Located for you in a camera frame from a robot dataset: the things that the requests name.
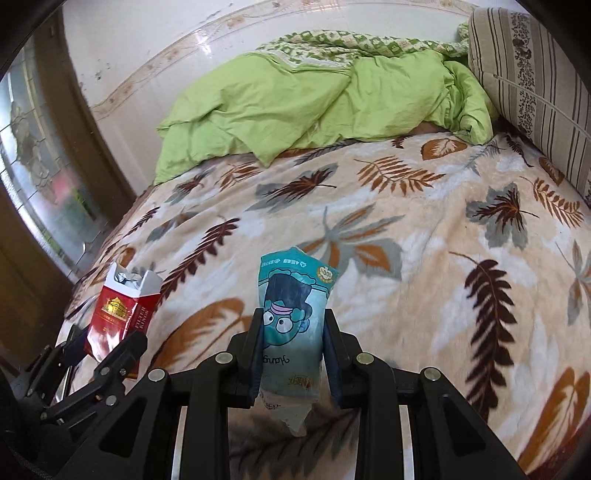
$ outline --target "wall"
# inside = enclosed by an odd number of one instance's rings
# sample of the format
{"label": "wall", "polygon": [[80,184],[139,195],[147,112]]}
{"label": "wall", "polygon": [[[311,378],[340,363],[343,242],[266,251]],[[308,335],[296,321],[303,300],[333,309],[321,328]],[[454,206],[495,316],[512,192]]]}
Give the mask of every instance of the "wall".
{"label": "wall", "polygon": [[[524,11],[514,0],[473,0]],[[454,40],[459,0],[68,0],[70,56],[82,92],[132,188],[154,178],[155,127],[192,80],[285,33],[312,28]]]}

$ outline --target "lime green fabric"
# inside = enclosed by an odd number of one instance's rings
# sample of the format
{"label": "lime green fabric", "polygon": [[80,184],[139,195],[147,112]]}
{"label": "lime green fabric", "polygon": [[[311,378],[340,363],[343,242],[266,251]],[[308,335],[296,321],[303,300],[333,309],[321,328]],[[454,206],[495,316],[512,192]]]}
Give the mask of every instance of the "lime green fabric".
{"label": "lime green fabric", "polygon": [[290,148],[382,140],[422,121],[483,144],[495,116],[470,70],[435,50],[362,56],[341,67],[247,53],[178,97],[158,127],[164,142],[155,183],[212,157],[253,152],[269,166]]}

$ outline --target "metal screw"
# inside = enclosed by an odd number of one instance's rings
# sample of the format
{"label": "metal screw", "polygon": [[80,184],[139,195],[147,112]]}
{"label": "metal screw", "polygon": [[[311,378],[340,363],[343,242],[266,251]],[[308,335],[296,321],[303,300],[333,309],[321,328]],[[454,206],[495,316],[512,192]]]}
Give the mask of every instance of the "metal screw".
{"label": "metal screw", "polygon": [[159,382],[166,376],[166,372],[161,368],[155,368],[148,374],[148,380],[152,382]]}
{"label": "metal screw", "polygon": [[221,352],[219,354],[216,355],[216,362],[218,364],[228,364],[232,361],[232,358],[234,358],[232,356],[231,353],[229,352]]}
{"label": "metal screw", "polygon": [[371,353],[361,352],[357,356],[357,361],[362,365],[369,365],[374,361],[374,356]]}
{"label": "metal screw", "polygon": [[437,368],[429,367],[424,371],[427,380],[435,381],[441,378],[441,372]]}

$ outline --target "glass panel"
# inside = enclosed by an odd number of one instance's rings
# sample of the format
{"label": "glass panel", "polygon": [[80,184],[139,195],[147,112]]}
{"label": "glass panel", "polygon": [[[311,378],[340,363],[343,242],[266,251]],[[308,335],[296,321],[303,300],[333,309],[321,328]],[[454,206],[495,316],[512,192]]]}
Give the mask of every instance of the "glass panel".
{"label": "glass panel", "polygon": [[112,227],[70,165],[38,81],[32,40],[0,83],[0,179],[23,221],[75,282]]}

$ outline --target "pillow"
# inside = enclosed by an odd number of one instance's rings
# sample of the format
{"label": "pillow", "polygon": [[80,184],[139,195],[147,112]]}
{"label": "pillow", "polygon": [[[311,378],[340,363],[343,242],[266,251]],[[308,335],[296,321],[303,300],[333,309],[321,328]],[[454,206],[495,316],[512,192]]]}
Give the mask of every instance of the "pillow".
{"label": "pillow", "polygon": [[476,8],[469,42],[468,65],[497,110],[591,206],[589,93],[554,38],[530,15]]}

